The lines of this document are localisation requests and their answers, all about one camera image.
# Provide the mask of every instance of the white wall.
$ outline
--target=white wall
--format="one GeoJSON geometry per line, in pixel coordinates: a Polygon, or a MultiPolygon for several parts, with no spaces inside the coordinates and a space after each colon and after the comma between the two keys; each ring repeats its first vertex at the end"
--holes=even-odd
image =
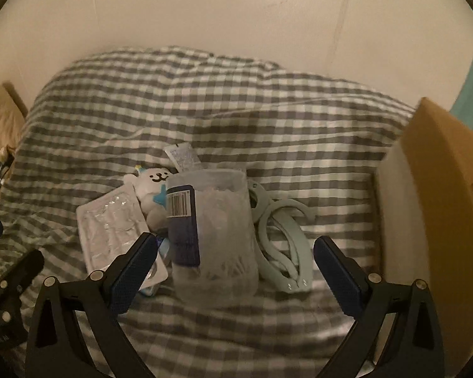
{"type": "Polygon", "coordinates": [[[473,57],[464,0],[9,0],[0,83],[27,107],[71,61],[122,45],[183,45],[354,79],[449,109],[473,57]]]}

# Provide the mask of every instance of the light blue handcuffs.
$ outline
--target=light blue handcuffs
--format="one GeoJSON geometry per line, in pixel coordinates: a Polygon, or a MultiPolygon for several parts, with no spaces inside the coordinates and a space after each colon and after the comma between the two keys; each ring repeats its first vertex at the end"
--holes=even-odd
{"type": "Polygon", "coordinates": [[[313,277],[312,249],[298,223],[281,209],[296,208],[305,215],[309,222],[314,221],[315,213],[297,200],[274,201],[259,183],[251,179],[248,179],[247,182],[250,197],[256,202],[256,207],[252,209],[252,221],[258,225],[258,243],[254,252],[259,274],[279,291],[285,293],[310,291],[313,277]],[[273,224],[283,232],[288,240],[290,259],[276,249],[268,238],[266,227],[270,217],[273,224]],[[266,251],[271,259],[279,262],[289,277],[286,277],[277,266],[266,259],[261,249],[266,251]]]}

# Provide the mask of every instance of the barcode label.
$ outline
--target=barcode label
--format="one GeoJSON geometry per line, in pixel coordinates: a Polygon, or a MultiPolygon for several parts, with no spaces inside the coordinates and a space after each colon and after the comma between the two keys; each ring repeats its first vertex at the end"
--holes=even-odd
{"type": "Polygon", "coordinates": [[[189,217],[191,216],[190,191],[170,193],[166,195],[167,217],[189,217]]]}

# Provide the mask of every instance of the gingham bedsheet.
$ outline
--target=gingham bedsheet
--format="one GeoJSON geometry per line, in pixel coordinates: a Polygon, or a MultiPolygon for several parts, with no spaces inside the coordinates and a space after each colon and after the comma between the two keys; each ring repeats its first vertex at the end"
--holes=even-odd
{"type": "MultiPolygon", "coordinates": [[[[41,276],[23,295],[28,325],[46,276],[87,276],[76,207],[122,185],[138,163],[173,168],[163,148],[184,141],[202,162],[245,162],[274,198],[314,208],[314,224],[298,218],[308,239],[328,234],[369,269],[377,246],[368,182],[412,112],[358,83],[179,47],[79,60],[46,85],[28,115],[0,196],[0,274],[29,247],[44,254],[41,276]]],[[[166,282],[155,298],[138,295],[119,320],[155,375],[179,378],[313,377],[353,321],[318,270],[310,294],[261,282],[252,300],[220,310],[184,305],[166,282]]],[[[14,351],[19,369],[25,348],[14,351]]]]}

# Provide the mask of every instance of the plush toy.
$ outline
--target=plush toy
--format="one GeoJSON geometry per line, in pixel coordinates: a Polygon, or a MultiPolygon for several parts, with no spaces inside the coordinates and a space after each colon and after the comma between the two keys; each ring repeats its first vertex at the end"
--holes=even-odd
{"type": "Polygon", "coordinates": [[[131,183],[140,202],[140,208],[152,232],[166,228],[166,179],[171,175],[168,169],[144,169],[136,165],[138,176],[127,174],[124,183],[131,183]]]}

